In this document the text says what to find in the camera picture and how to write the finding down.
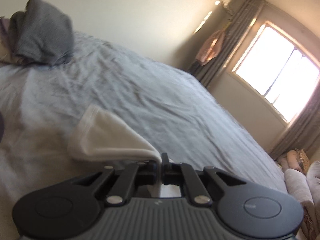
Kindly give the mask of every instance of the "metal screw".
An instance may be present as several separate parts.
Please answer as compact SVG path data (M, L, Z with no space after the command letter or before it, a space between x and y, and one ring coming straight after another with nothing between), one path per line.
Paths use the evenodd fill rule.
M209 203L211 201L211 199L208 198L207 196L200 195L200 196L196 196L194 198L194 201L197 204L207 204L207 203Z
M123 199L122 197L120 196L110 196L110 197L107 197L107 202L109 204L120 204L122 203Z

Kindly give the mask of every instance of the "window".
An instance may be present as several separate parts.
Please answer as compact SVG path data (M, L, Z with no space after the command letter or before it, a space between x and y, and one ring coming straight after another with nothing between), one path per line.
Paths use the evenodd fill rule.
M233 69L290 122L309 100L319 69L288 39L264 26Z

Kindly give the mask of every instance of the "folded white towel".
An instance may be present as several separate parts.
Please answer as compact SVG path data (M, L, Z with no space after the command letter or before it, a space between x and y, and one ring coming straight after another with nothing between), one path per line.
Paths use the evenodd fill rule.
M94 105L88 107L73 131L68 152L77 160L92 162L154 160L159 168L162 163L159 152L119 116ZM153 197L181 196L175 185L158 183L148 189Z

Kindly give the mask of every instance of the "bed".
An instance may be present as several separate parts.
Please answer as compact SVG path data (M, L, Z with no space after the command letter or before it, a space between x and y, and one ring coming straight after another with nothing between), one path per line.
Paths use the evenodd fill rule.
M66 65L0 65L0 239L18 237L11 209L24 194L105 165L67 153L90 104L119 115L175 162L213 165L286 192L274 161L193 76L76 32Z

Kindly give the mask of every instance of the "gray ribbed base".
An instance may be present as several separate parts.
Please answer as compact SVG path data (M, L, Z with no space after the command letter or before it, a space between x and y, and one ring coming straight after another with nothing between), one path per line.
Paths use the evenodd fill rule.
M100 221L72 240L236 240L207 208L186 199L132 198L124 207L108 208Z

